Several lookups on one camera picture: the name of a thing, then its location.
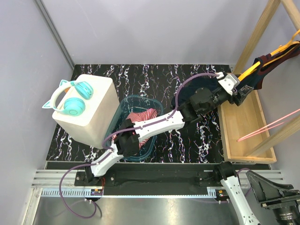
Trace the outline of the red white striped tank top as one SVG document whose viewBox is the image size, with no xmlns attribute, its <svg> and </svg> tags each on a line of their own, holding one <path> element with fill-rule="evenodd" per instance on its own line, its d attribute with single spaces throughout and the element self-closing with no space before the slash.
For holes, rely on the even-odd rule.
<svg viewBox="0 0 300 225">
<path fill-rule="evenodd" d="M 131 120 L 132 123 L 136 123 L 136 122 L 141 122 L 141 121 L 146 121 L 146 120 L 150 120 L 150 119 L 153 119 L 153 118 L 156 118 L 158 116 L 158 112 L 156 109 L 154 108 L 149 108 L 143 112 L 131 112 L 129 113 L 129 115 L 125 118 L 125 120 L 121 123 L 120 127 L 119 127 L 119 130 L 123 130 L 123 129 L 126 129 L 126 128 L 130 128 L 130 127 L 125 127 L 126 125 L 126 120 Z M 114 135 L 112 137 L 112 140 L 111 140 L 111 145 L 115 143 L 115 139 L 117 138 L 117 136 L 120 136 L 120 134 L 117 134 L 117 135 Z M 146 139 L 142 142 L 139 143 L 139 149 L 149 140 Z"/>
</svg>

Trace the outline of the navy maroon tank top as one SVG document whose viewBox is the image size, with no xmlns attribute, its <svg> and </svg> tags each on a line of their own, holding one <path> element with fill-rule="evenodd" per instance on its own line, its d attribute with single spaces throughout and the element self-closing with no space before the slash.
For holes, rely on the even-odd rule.
<svg viewBox="0 0 300 225">
<path fill-rule="evenodd" d="M 243 79 L 235 89 L 248 85 L 254 90 L 262 88 L 264 77 L 284 61 L 298 56 L 300 44 L 291 45 L 287 50 L 278 54 L 279 59 L 270 61 L 278 56 L 271 57 L 270 54 L 263 55 L 254 60 L 254 63 L 269 63 L 260 65 L 252 74 Z M 221 85 L 218 83 L 216 73 L 201 73 L 188 78 L 178 88 L 171 102 L 171 108 L 175 111 L 207 114 L 220 105 Z"/>
</svg>

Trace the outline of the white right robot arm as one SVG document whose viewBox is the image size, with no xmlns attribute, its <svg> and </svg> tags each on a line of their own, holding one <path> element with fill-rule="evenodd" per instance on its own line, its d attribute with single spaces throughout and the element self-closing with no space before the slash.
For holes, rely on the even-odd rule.
<svg viewBox="0 0 300 225">
<path fill-rule="evenodd" d="M 259 225 L 260 221 L 251 210 L 242 192 L 238 173 L 231 162 L 217 164 L 213 170 L 214 183 L 223 186 L 241 225 Z M 247 170 L 246 177 L 262 208 L 272 210 L 280 225 L 300 223 L 300 192 L 291 184 L 275 183 L 258 173 Z"/>
</svg>

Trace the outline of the pink wire hanger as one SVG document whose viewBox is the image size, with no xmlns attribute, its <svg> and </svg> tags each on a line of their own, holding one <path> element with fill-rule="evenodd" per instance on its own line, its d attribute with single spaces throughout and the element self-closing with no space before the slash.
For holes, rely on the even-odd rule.
<svg viewBox="0 0 300 225">
<path fill-rule="evenodd" d="M 266 132 L 266 131 L 268 131 L 268 130 L 270 130 L 272 128 L 275 128 L 275 127 L 278 127 L 280 125 L 283 125 L 284 123 L 290 121 L 290 120 L 287 120 L 287 118 L 289 118 L 292 115 L 294 115 L 296 113 L 299 113 L 299 112 L 300 112 L 300 110 L 297 109 L 297 110 L 295 110 L 295 111 L 293 111 L 293 112 L 291 112 L 291 113 L 289 113 L 289 114 L 287 114 L 287 115 L 285 115 L 285 116 L 283 116 L 283 117 L 281 117 L 281 118 L 279 118 L 279 119 L 277 119 L 277 120 L 275 120 L 275 121 L 273 121 L 273 122 L 265 125 L 264 127 L 260 128 L 258 130 L 255 130 L 255 131 L 253 131 L 253 132 L 251 132 L 251 133 L 249 133 L 249 134 L 247 134 L 247 135 L 245 135 L 245 136 L 237 139 L 237 142 L 241 142 L 241 141 L 246 140 L 246 139 L 248 139 L 250 137 L 253 137 L 253 136 L 256 136 L 256 135 L 261 134 L 263 132 Z"/>
</svg>

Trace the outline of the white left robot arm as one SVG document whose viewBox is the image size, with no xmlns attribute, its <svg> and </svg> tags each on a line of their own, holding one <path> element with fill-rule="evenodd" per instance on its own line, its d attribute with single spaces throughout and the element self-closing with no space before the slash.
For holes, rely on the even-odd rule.
<svg viewBox="0 0 300 225">
<path fill-rule="evenodd" d="M 208 88 L 201 87 L 188 100 L 168 114 L 140 122 L 126 119 L 118 131 L 104 139 L 103 148 L 106 151 L 85 168 L 85 180 L 92 186 L 97 185 L 108 169 L 120 159 L 139 153 L 141 142 L 160 133 L 181 129 L 194 122 L 199 122 L 204 115 L 225 101 L 239 106 L 252 90 L 253 88 L 245 86 L 229 94 L 223 88 L 210 91 Z"/>
</svg>

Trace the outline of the yellow plastic hanger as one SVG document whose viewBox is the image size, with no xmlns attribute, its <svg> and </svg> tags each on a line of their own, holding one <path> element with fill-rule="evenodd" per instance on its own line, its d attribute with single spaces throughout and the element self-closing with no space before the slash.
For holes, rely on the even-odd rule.
<svg viewBox="0 0 300 225">
<path fill-rule="evenodd" d="M 280 45 L 276 50 L 274 50 L 273 52 L 270 53 L 270 56 L 273 57 L 273 56 L 276 56 L 277 55 L 277 58 L 275 59 L 272 59 L 270 61 L 271 62 L 274 62 L 275 60 L 278 60 L 279 59 L 279 56 L 278 54 L 284 52 L 285 50 L 287 50 L 291 45 L 295 45 L 295 44 L 299 44 L 300 42 L 299 41 L 294 41 L 295 37 L 300 33 L 300 30 L 297 30 L 292 38 L 285 44 L 285 45 Z M 261 62 L 256 62 L 254 63 L 250 68 L 248 68 L 245 72 L 243 72 L 238 80 L 241 82 L 243 79 L 245 79 L 247 76 L 249 76 L 250 74 L 252 74 L 260 65 L 262 66 L 266 66 L 268 65 L 269 63 L 261 63 Z"/>
</svg>

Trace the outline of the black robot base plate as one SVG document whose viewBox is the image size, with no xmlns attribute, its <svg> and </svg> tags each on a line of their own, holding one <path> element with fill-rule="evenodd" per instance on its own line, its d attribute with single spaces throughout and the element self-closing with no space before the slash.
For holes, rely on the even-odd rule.
<svg viewBox="0 0 300 225">
<path fill-rule="evenodd" d="M 66 177 L 63 174 L 74 163 L 50 163 L 44 183 L 63 187 L 104 186 L 106 196 L 154 196 L 154 195 L 207 195 L 207 188 L 219 187 L 215 181 L 215 164 L 148 164 L 116 163 L 99 178 L 85 169 L 74 169 Z"/>
</svg>

